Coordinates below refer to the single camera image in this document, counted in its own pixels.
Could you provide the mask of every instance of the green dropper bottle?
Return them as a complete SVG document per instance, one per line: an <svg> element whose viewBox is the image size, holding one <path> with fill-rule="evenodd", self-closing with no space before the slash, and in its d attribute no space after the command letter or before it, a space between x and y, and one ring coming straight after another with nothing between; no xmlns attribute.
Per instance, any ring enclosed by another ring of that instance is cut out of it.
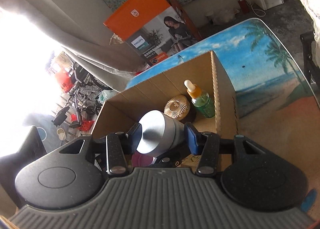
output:
<svg viewBox="0 0 320 229"><path fill-rule="evenodd" d="M197 85L191 83L190 80L184 81L184 85L186 86L187 92L191 96L191 101L196 109L203 114L204 117L212 118L215 112L214 104L209 94L206 91L201 90Z"/></svg>

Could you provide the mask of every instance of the philips logo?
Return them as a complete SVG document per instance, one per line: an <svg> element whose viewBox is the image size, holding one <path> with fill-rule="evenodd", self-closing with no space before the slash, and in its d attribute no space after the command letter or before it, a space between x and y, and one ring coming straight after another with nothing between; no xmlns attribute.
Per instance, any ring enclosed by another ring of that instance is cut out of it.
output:
<svg viewBox="0 0 320 229"><path fill-rule="evenodd" d="M137 37L134 41L131 42L131 44L134 45L135 48L140 47L143 43L145 43L145 40L141 36Z"/></svg>

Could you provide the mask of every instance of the gray ribbed surface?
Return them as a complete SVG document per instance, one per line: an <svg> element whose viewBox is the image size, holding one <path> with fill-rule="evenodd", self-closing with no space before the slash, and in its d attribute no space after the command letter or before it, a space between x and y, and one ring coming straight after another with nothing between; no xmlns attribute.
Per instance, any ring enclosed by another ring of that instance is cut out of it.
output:
<svg viewBox="0 0 320 229"><path fill-rule="evenodd" d="M78 208L24 207L11 221L21 229L300 229L313 223L297 208L260 213L240 207L212 179L188 168L135 168L127 177L111 179L99 197Z"/></svg>

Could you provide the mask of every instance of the table with beach print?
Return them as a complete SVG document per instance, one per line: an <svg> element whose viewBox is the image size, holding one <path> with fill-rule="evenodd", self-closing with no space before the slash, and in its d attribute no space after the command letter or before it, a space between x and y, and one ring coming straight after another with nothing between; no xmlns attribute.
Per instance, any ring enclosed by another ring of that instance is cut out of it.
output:
<svg viewBox="0 0 320 229"><path fill-rule="evenodd" d="M302 169L309 188L320 192L319 104L287 49L260 19L190 46L136 76L127 88L210 50L235 88L239 132ZM319 197L310 212L320 218Z"/></svg>

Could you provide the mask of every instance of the gold lid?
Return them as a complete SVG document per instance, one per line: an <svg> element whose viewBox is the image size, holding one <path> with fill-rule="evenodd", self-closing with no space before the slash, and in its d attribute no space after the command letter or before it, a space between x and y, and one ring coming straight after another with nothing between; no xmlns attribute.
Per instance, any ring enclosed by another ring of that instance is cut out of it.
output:
<svg viewBox="0 0 320 229"><path fill-rule="evenodd" d="M171 98L164 107L164 114L178 121L187 116L190 111L190 103L184 95Z"/></svg>

